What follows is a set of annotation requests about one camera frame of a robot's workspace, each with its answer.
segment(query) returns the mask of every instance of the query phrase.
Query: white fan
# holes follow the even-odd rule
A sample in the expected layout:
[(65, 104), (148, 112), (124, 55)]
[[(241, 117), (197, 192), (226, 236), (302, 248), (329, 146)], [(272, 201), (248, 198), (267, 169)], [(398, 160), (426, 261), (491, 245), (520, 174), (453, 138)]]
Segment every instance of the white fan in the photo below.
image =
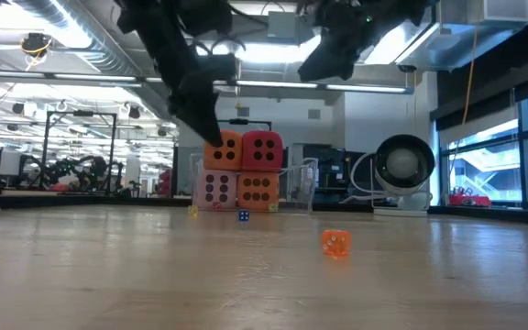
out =
[[(376, 178), (384, 191), (374, 191), (373, 180), (370, 189), (359, 187), (355, 180), (358, 165), (370, 156), (375, 156), (370, 166), (371, 175)], [(360, 157), (350, 174), (356, 189), (370, 196), (350, 196), (342, 204), (353, 200), (371, 200), (376, 215), (426, 216), (433, 196), (422, 191), (425, 183), (435, 170), (433, 151), (420, 138), (411, 135), (397, 135), (384, 141), (375, 154)], [(377, 199), (393, 198), (396, 207), (375, 206)]]

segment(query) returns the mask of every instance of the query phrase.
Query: red object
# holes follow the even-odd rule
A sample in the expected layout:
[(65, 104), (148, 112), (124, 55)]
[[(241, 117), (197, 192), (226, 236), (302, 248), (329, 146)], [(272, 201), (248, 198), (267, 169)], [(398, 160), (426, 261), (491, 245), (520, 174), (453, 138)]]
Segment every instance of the red object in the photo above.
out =
[(492, 201), (486, 196), (469, 196), (463, 194), (449, 195), (449, 205), (491, 207)]
[(282, 138), (278, 133), (251, 131), (244, 134), (242, 169), (279, 171), (282, 166)]
[(172, 175), (172, 170), (166, 170), (164, 173), (160, 175), (158, 190), (156, 191), (158, 195), (165, 195), (165, 196), (171, 195), (171, 175)]
[(69, 186), (67, 184), (56, 183), (50, 187), (51, 192), (67, 192), (69, 191)]
[(321, 235), (321, 248), (330, 256), (347, 256), (352, 249), (352, 235), (345, 230), (325, 230)]
[(239, 171), (242, 168), (242, 135), (228, 130), (221, 131), (224, 145), (215, 148), (204, 144), (203, 168), (206, 170)]
[(271, 204), (279, 202), (279, 175), (242, 172), (237, 182), (237, 201), (243, 209), (269, 211)]

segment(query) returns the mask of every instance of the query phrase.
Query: wooden table surface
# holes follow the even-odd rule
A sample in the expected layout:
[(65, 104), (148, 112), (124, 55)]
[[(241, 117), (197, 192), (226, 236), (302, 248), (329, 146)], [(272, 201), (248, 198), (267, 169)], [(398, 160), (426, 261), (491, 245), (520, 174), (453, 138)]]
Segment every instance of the wooden table surface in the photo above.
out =
[[(349, 258), (324, 256), (327, 228)], [(527, 329), (528, 225), (84, 206), (0, 212), (0, 329)]]

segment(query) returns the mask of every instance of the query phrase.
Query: blue die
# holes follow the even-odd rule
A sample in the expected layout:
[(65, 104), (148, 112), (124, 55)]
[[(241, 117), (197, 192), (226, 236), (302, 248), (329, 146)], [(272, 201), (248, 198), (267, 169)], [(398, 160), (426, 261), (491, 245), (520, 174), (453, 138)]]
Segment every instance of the blue die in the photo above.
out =
[(249, 220), (249, 211), (248, 210), (239, 210), (237, 211), (237, 220), (245, 222)]

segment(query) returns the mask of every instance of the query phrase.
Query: large die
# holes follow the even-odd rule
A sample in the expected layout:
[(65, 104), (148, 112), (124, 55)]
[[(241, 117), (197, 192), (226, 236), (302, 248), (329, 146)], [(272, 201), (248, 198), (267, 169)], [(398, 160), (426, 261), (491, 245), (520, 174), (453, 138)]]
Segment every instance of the large die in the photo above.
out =
[(279, 175), (271, 172), (242, 172), (237, 183), (239, 207), (269, 211), (279, 202)]
[(197, 182), (196, 205), (202, 209), (236, 207), (237, 175), (232, 171), (203, 170)]
[(325, 230), (321, 235), (323, 253), (330, 256), (347, 256), (352, 249), (352, 236), (345, 230)]
[(242, 169), (279, 171), (282, 167), (282, 138), (278, 133), (251, 131), (244, 134)]
[(206, 170), (239, 171), (242, 168), (242, 135), (228, 130), (221, 131), (224, 145), (215, 148), (204, 144), (203, 168)]

